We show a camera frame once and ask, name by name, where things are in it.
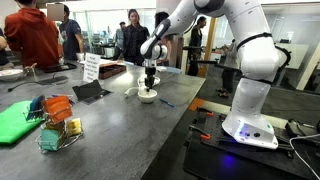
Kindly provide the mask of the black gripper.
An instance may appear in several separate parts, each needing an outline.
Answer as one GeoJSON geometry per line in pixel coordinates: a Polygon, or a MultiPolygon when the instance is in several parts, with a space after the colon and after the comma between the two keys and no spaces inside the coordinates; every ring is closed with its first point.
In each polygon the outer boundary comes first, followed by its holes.
{"type": "Polygon", "coordinates": [[[145,83],[148,84],[147,85],[147,92],[150,92],[150,90],[153,88],[153,84],[154,83],[154,75],[156,73],[156,68],[155,67],[146,67],[145,68],[145,74],[147,75],[147,77],[145,78],[145,83]]]}

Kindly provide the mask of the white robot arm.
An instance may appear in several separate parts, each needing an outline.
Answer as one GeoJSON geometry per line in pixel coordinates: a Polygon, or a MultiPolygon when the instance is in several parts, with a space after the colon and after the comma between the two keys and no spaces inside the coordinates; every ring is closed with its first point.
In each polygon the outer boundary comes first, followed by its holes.
{"type": "Polygon", "coordinates": [[[258,0],[181,0],[140,47],[146,60],[145,85],[153,87],[155,61],[166,56],[166,48],[159,40],[182,33],[200,14],[227,18],[240,61],[242,78],[231,110],[222,123],[223,130],[242,144],[278,148],[274,128],[261,114],[261,109],[279,69],[279,54],[258,0]]]}

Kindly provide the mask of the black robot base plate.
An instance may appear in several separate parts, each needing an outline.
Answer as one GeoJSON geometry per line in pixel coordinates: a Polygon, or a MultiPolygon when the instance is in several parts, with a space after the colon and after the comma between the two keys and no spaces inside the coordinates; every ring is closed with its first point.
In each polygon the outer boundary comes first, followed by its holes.
{"type": "Polygon", "coordinates": [[[223,114],[207,116],[196,110],[192,121],[211,135],[210,140],[190,131],[183,169],[204,180],[318,180],[319,141],[316,138],[291,140],[277,128],[277,149],[254,147],[236,142],[222,129],[223,114]]]}

